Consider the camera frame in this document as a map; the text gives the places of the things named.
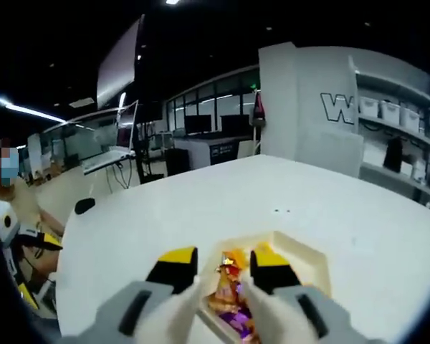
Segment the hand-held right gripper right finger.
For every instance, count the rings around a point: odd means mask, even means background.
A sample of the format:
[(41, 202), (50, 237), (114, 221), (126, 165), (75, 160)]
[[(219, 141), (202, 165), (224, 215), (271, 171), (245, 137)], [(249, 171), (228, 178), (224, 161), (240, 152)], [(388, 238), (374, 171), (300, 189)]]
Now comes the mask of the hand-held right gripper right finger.
[(251, 251), (249, 307), (263, 343), (348, 342), (348, 313), (274, 252)]

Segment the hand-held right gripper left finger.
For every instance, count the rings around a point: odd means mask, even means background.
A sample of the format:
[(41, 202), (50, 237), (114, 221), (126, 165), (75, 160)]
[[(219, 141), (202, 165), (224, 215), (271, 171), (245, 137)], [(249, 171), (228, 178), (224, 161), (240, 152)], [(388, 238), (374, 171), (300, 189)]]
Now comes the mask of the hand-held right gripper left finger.
[(198, 249), (166, 252), (143, 281), (101, 305), (93, 343), (186, 343), (199, 303)]

